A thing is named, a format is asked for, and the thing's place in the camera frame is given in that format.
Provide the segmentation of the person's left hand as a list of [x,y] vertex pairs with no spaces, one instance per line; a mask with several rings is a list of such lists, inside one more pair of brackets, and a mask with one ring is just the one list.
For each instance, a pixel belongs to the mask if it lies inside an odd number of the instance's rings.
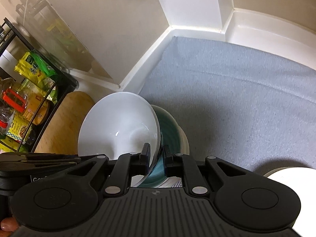
[[1,233],[12,233],[18,228],[19,224],[14,217],[4,218],[1,221]]

